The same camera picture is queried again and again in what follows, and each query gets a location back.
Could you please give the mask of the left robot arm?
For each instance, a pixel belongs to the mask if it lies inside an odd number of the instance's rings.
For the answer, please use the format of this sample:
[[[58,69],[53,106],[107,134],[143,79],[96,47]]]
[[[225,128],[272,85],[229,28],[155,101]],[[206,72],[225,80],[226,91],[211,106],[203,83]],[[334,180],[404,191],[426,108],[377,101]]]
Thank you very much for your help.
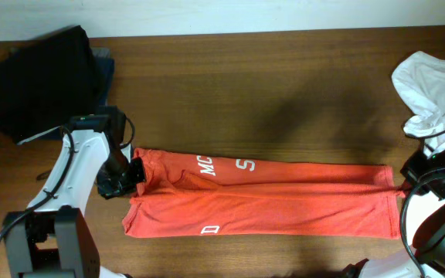
[[[3,221],[13,277],[115,277],[104,267],[84,213],[93,188],[105,199],[128,197],[145,180],[124,130],[131,120],[115,106],[72,117],[62,127],[63,145],[46,183],[19,212]]]

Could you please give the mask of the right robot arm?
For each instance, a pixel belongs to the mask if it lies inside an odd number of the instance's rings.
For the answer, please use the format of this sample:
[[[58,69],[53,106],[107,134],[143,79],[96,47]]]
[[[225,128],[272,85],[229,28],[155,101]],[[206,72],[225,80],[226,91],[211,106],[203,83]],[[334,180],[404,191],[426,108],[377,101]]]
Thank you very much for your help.
[[[409,190],[400,212],[403,251],[348,265],[342,277],[445,277],[445,147],[419,148],[400,172]]]

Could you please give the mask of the orange red printed t-shirt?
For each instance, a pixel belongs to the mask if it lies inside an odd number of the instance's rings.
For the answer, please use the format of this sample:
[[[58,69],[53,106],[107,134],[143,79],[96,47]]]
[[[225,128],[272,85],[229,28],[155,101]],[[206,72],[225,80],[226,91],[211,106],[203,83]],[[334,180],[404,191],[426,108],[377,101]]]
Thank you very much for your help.
[[[138,148],[145,181],[123,219],[136,238],[228,235],[398,239],[385,165],[218,158]]]

